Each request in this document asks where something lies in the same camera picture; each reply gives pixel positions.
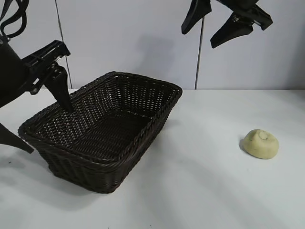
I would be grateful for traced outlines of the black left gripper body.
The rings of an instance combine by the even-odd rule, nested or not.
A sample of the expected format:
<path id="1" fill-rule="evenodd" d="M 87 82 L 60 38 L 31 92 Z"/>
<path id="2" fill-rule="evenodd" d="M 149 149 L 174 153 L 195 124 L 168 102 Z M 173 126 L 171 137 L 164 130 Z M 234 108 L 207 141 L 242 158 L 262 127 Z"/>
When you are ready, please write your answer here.
<path id="1" fill-rule="evenodd" d="M 25 92 L 36 95 L 49 89 L 52 66 L 70 52 L 64 42 L 54 40 L 21 59 L 8 42 L 0 38 L 0 106 L 3 107 Z"/>

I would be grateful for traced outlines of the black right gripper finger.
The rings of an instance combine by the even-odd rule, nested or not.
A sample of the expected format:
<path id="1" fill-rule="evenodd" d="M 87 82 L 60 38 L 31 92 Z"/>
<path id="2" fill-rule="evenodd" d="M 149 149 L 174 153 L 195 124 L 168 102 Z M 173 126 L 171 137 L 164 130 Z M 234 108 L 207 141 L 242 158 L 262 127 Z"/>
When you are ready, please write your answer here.
<path id="1" fill-rule="evenodd" d="M 210 39 L 211 47 L 216 48 L 223 43 L 245 36 L 253 31 L 253 21 L 237 14 L 231 14 L 225 24 Z"/>
<path id="2" fill-rule="evenodd" d="M 182 23 L 182 34 L 187 34 L 193 26 L 212 11 L 210 0 L 192 0 L 188 13 Z"/>

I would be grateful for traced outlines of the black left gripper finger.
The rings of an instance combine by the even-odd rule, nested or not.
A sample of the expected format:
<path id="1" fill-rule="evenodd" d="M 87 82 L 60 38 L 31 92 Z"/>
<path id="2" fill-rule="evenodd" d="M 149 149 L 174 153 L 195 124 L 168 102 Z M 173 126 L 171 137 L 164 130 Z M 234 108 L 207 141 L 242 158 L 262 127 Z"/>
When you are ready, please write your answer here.
<path id="1" fill-rule="evenodd" d="M 73 112 L 73 106 L 68 92 L 68 74 L 65 68 L 55 64 L 51 69 L 49 91 L 64 110 Z"/>
<path id="2" fill-rule="evenodd" d="M 26 142 L 24 142 L 21 138 L 16 136 L 2 124 L 0 124 L 0 143 L 2 145 L 19 148 L 28 153 L 32 153 L 34 151 L 31 146 L 29 146 Z"/>

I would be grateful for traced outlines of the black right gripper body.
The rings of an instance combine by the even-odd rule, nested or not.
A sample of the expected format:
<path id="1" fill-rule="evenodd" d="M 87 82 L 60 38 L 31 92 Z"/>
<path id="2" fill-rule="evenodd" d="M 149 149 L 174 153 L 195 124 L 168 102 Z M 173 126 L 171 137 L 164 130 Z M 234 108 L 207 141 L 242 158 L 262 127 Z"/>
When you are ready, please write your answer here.
<path id="1" fill-rule="evenodd" d="M 254 23 L 266 30 L 272 23 L 271 16 L 257 5 L 257 0 L 219 0 L 233 13 L 231 20 L 252 26 Z"/>

